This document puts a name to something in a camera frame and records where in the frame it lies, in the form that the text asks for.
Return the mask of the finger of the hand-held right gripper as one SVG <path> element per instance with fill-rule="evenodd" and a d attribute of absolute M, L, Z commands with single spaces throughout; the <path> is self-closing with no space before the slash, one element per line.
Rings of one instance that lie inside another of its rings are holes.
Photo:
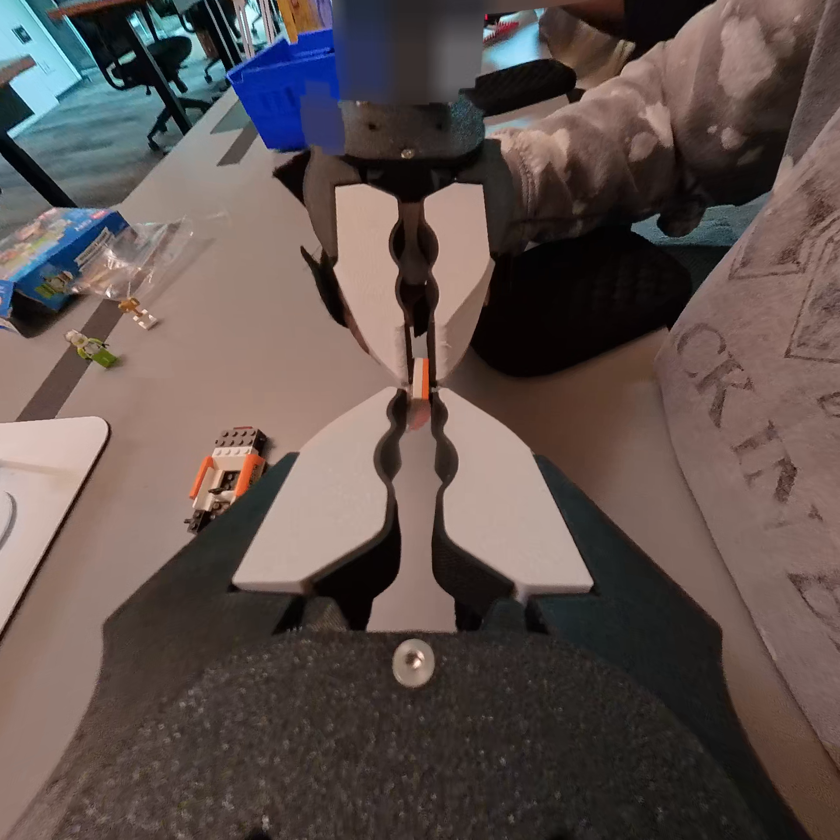
<path fill-rule="evenodd" d="M 432 348 L 437 384 L 444 383 L 470 345 L 484 307 L 495 261 L 490 256 L 484 188 L 455 183 L 425 200 L 427 225 L 437 240 L 432 278 Z"/>
<path fill-rule="evenodd" d="M 364 345 L 394 378 L 389 370 L 392 331 L 406 322 L 397 296 L 399 268 L 391 251 L 399 220 L 397 199 L 366 184 L 337 186 L 334 197 L 338 238 L 334 273 Z"/>

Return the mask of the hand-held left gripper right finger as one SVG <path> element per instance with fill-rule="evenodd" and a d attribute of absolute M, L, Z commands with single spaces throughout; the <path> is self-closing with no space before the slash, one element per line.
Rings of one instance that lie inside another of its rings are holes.
<path fill-rule="evenodd" d="M 441 588 L 466 608 L 590 592 L 592 575 L 530 447 L 456 392 L 438 392 L 432 409 Z"/>

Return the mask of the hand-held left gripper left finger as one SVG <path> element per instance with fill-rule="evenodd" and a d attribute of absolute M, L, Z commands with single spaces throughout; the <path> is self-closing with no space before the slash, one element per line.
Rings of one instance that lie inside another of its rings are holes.
<path fill-rule="evenodd" d="M 379 391 L 299 452 L 233 576 L 243 592 L 319 595 L 369 612 L 399 571 L 393 479 L 405 392 Z"/>

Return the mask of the orange white lego car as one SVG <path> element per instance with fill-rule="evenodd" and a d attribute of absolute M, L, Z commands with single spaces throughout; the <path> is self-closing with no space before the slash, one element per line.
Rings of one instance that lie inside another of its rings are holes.
<path fill-rule="evenodd" d="M 187 531 L 198 534 L 241 498 L 266 471 L 268 438 L 252 426 L 230 427 L 216 436 L 192 483 Z"/>

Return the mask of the orange printed lego piece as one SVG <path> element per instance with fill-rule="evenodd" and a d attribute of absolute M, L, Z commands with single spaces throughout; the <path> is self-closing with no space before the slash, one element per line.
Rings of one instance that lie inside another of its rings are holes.
<path fill-rule="evenodd" d="M 432 416 L 432 404 L 430 402 L 430 366 L 428 358 L 415 358 L 409 396 L 408 429 L 417 431 Z"/>

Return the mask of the white book stand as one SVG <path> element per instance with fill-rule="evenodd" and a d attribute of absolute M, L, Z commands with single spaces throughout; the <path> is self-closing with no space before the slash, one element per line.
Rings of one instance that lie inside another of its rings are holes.
<path fill-rule="evenodd" d="M 109 441 L 98 416 L 1 423 L 1 632 Z"/>

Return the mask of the person's right forearm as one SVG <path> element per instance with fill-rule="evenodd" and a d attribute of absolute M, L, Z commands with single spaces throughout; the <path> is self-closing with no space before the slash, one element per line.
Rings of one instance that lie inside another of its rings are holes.
<path fill-rule="evenodd" d="M 835 5 L 710 3 L 578 102 L 499 131 L 515 191 L 503 248 L 654 215 L 681 236 L 768 192 Z"/>

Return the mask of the blue storage bin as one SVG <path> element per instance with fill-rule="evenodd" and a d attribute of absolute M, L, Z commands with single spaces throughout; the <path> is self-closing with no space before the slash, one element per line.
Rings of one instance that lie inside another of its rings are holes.
<path fill-rule="evenodd" d="M 330 133 L 340 121 L 339 79 L 333 31 L 301 33 L 290 43 L 279 39 L 227 73 L 227 80 L 264 145 L 298 152 L 308 146 L 307 129 Z"/>

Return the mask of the clear plastic bag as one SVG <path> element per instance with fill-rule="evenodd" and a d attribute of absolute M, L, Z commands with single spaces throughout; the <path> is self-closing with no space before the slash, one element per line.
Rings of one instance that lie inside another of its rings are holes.
<path fill-rule="evenodd" d="M 126 227 L 95 248 L 71 290 L 79 296 L 116 302 L 146 301 L 172 284 L 199 245 L 195 225 L 188 218 Z"/>

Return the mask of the green minifigure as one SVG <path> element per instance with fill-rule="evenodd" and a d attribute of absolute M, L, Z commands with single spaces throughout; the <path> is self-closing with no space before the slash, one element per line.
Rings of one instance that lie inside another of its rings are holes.
<path fill-rule="evenodd" d="M 68 330 L 65 333 L 65 340 L 84 361 L 97 364 L 103 369 L 110 369 L 120 362 L 118 355 L 112 353 L 105 342 L 89 337 L 78 330 Z"/>

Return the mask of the black office chair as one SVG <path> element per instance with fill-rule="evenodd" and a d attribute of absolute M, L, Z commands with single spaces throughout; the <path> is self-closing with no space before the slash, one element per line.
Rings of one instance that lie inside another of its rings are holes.
<path fill-rule="evenodd" d="M 211 102 L 187 96 L 188 87 L 181 78 L 181 70 L 192 53 L 192 43 L 182 35 L 160 37 L 151 21 L 147 5 L 140 8 L 150 25 L 151 41 L 146 43 L 130 23 L 128 13 L 115 9 L 101 10 L 75 20 L 75 27 L 89 48 L 91 55 L 106 82 L 117 91 L 142 88 L 151 95 L 154 75 L 147 70 L 135 46 L 142 45 L 162 74 L 171 92 L 184 111 L 195 110 L 205 114 Z"/>

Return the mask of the blue cardboard box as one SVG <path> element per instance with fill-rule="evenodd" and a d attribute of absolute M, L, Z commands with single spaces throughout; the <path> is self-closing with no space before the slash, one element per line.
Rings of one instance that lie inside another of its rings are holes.
<path fill-rule="evenodd" d="M 60 312 L 82 271 L 128 227 L 109 208 L 53 207 L 2 238 L 2 319 L 20 319 L 16 310 L 30 304 Z"/>

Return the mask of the wooden desk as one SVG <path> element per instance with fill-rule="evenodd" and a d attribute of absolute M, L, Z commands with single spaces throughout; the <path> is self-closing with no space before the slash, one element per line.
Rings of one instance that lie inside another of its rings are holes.
<path fill-rule="evenodd" d="M 1 62 L 1 88 L 2 104 L 6 104 L 7 92 L 11 91 L 16 97 L 19 95 L 14 89 L 16 79 L 23 76 L 27 71 L 36 68 L 36 62 L 29 54 L 14 57 L 2 58 Z M 29 120 L 36 118 L 35 112 L 25 101 L 21 105 L 26 109 L 26 115 L 21 120 L 9 121 L 2 117 L 1 126 L 1 155 L 18 173 L 24 181 L 31 186 L 37 194 L 44 198 L 50 206 L 59 208 L 78 207 L 77 203 L 56 183 L 50 175 L 16 142 L 10 135 L 10 130 L 20 128 L 28 124 Z"/>

